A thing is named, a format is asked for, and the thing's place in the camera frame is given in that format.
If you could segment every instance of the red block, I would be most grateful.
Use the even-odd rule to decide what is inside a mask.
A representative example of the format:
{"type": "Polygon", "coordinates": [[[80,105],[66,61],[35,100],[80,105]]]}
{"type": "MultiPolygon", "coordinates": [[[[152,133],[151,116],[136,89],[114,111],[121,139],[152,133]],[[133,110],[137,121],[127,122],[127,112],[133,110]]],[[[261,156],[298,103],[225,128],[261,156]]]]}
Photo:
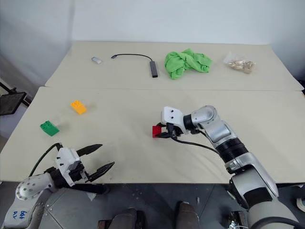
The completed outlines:
{"type": "Polygon", "coordinates": [[[162,132],[162,127],[158,125],[152,126],[152,137],[157,137],[162,132]]]}

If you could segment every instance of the white table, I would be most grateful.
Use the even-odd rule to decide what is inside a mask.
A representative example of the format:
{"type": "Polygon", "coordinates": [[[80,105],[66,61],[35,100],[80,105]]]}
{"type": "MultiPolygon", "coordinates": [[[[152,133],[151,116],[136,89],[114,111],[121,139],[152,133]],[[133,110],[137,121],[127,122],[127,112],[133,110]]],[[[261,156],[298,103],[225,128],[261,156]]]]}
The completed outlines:
{"type": "Polygon", "coordinates": [[[303,87],[293,78],[269,45],[187,44],[138,42],[74,42],[47,87],[117,88],[117,89],[187,89],[187,90],[260,90],[301,91],[303,87]],[[191,48],[204,53],[214,63],[209,73],[194,70],[184,72],[178,80],[169,77],[164,60],[171,51],[191,48]],[[223,63],[228,52],[244,55],[256,66],[248,75],[223,63]],[[139,56],[111,56],[119,53],[139,53],[156,61],[158,78],[152,78],[149,60],[139,56]],[[95,56],[103,63],[91,60],[95,56]]]}
{"type": "MultiPolygon", "coordinates": [[[[83,156],[89,173],[115,161],[97,182],[106,183],[228,183],[222,160],[200,147],[170,139],[152,138],[164,106],[185,114],[214,105],[248,150],[278,183],[305,182],[305,98],[301,92],[39,89],[32,104],[0,154],[0,180],[20,181],[45,150],[55,142],[75,149],[103,143],[83,156]],[[80,100],[88,111],[78,115],[70,107],[80,100]],[[54,137],[39,125],[58,124],[54,137]]],[[[208,144],[199,135],[182,140],[208,144]]],[[[41,162],[37,173],[55,166],[56,150],[41,162]]]]}

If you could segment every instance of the plastic bag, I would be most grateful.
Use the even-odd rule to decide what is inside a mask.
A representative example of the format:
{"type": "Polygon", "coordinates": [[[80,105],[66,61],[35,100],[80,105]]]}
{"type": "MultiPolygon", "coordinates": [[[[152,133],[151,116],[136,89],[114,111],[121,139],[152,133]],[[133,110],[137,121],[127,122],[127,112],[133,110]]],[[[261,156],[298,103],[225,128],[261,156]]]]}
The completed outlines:
{"type": "Polygon", "coordinates": [[[255,65],[254,62],[231,52],[229,52],[224,58],[224,63],[235,70],[240,70],[247,74],[250,74],[252,72],[252,69],[255,65]]]}

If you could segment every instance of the orange block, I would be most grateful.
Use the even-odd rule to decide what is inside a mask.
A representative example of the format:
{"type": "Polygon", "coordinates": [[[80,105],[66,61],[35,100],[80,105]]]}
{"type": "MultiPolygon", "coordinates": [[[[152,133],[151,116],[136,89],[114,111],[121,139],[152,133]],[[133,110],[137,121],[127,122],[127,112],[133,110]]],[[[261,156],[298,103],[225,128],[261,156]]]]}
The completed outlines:
{"type": "Polygon", "coordinates": [[[83,114],[87,111],[86,107],[78,100],[71,103],[71,107],[79,114],[83,114]]]}

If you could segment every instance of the green cloth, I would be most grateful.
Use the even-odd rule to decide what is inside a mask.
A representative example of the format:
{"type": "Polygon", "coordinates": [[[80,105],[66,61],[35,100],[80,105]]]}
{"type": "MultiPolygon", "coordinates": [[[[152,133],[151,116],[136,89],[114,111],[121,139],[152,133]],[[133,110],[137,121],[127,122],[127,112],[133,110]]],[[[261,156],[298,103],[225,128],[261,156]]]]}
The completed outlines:
{"type": "Polygon", "coordinates": [[[182,76],[188,69],[208,73],[212,60],[202,53],[194,53],[191,49],[183,52],[170,52],[165,58],[165,68],[173,80],[182,76]]]}

